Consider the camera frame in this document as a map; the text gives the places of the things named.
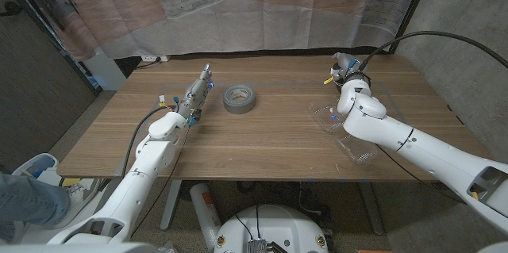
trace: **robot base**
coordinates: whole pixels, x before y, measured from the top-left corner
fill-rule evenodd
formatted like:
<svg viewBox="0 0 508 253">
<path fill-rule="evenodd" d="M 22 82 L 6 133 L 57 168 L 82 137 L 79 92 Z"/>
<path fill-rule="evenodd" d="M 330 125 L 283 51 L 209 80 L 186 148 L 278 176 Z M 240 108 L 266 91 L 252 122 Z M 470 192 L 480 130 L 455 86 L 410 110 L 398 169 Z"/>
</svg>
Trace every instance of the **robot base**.
<svg viewBox="0 0 508 253">
<path fill-rule="evenodd" d="M 266 252 L 267 246 L 278 247 L 283 249 L 281 252 L 288 253 L 328 252 L 323 231 L 298 210 L 284 205 L 259 205 L 257 211 L 258 218 L 256 218 L 255 206 L 237 214 L 252 233 L 254 240 L 251 240 L 244 225 L 236 217 L 231 217 L 219 230 L 214 252 Z"/>
</svg>

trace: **duct tape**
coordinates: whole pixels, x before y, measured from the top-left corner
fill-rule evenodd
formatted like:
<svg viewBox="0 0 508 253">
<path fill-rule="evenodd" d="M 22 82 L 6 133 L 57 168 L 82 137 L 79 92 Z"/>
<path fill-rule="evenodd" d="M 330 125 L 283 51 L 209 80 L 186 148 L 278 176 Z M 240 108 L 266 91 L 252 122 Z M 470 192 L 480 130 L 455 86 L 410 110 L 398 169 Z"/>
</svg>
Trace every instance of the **duct tape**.
<svg viewBox="0 0 508 253">
<path fill-rule="evenodd" d="M 224 108 L 233 114 L 244 114 L 256 105 L 256 93 L 246 85 L 231 86 L 222 94 Z"/>
</svg>

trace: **sneaker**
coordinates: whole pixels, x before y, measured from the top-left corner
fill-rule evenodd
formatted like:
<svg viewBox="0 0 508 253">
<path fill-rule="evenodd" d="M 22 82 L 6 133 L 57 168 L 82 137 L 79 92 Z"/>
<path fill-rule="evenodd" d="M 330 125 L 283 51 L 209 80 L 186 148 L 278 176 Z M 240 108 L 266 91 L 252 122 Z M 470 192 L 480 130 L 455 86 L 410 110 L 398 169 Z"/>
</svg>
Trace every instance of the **sneaker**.
<svg viewBox="0 0 508 253">
<path fill-rule="evenodd" d="M 69 195 L 69 210 L 62 221 L 54 227 L 62 228 L 69 224 L 97 193 L 100 182 L 100 178 L 83 178 L 78 183 L 65 188 Z"/>
</svg>

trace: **gray wall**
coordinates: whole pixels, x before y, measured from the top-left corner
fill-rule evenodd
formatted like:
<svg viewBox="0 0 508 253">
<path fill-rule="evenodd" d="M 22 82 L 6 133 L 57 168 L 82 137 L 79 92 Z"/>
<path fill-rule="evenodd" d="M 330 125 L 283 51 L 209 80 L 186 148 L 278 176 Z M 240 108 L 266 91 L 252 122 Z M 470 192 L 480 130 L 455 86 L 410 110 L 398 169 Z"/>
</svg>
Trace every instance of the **gray wall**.
<svg viewBox="0 0 508 253">
<path fill-rule="evenodd" d="M 406 30 L 438 30 L 485 44 L 508 59 L 508 0 L 421 0 Z M 508 163 L 508 70 L 478 48 L 419 36 L 397 49 L 479 138 Z"/>
<path fill-rule="evenodd" d="M 0 171 L 47 152 L 94 99 L 25 11 L 0 17 Z"/>
</svg>

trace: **wall outlet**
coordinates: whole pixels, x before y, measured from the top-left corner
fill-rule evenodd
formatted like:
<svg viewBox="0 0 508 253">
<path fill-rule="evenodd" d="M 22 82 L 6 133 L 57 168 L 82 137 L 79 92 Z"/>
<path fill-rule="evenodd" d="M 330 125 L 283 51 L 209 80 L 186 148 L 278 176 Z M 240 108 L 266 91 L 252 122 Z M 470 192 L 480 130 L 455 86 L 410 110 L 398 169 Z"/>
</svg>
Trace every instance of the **wall outlet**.
<svg viewBox="0 0 508 253">
<path fill-rule="evenodd" d="M 146 55 L 146 56 L 141 56 L 141 59 L 144 62 L 151 63 L 151 62 L 155 62 L 157 57 L 158 56 Z"/>
</svg>

